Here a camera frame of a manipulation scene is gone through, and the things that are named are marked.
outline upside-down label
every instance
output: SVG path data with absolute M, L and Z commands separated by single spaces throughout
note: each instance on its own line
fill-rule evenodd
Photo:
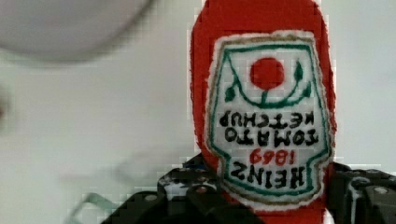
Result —
M 215 46 L 205 143 L 224 187 L 272 205 L 313 201 L 332 155 L 313 36 L 233 35 Z

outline white surface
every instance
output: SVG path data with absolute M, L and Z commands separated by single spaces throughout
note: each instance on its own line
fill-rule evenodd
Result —
M 0 0 L 0 46 L 45 57 L 96 47 L 148 0 Z
M 84 193 L 124 200 L 194 154 L 187 30 L 201 5 L 156 1 L 108 54 L 83 63 L 2 53 L 11 110 L 0 131 L 2 223 L 63 223 Z M 337 60 L 337 156 L 396 171 L 396 2 L 322 7 Z

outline blurry white object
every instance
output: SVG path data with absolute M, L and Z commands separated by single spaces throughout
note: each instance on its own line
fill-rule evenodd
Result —
M 94 49 L 149 0 L 0 0 L 0 47 L 63 57 Z

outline white background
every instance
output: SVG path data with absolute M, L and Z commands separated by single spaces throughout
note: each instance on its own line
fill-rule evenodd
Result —
M 120 202 L 198 152 L 188 36 L 201 6 L 154 1 L 129 31 L 83 61 L 1 52 L 2 223 L 63 223 L 84 193 Z M 337 160 L 394 172 L 396 1 L 321 6 L 337 75 Z

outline green leaf illustration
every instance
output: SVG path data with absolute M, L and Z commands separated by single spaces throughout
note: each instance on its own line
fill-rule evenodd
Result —
M 233 86 L 227 89 L 225 92 L 225 102 L 228 103 L 235 98 L 235 90 L 233 89 Z
M 308 86 L 306 87 L 306 89 L 303 91 L 303 96 L 306 97 L 306 98 L 311 97 L 311 92 L 312 92 L 311 89 L 312 89 L 311 88 L 311 83 L 309 83 Z
M 265 105 L 265 103 L 267 103 L 267 96 L 268 96 L 268 91 L 264 91 L 262 93 L 262 105 Z
M 294 72 L 294 78 L 296 79 L 297 82 L 299 82 L 303 79 L 303 76 L 304 76 L 303 68 L 301 67 L 300 62 L 297 61 L 296 71 Z

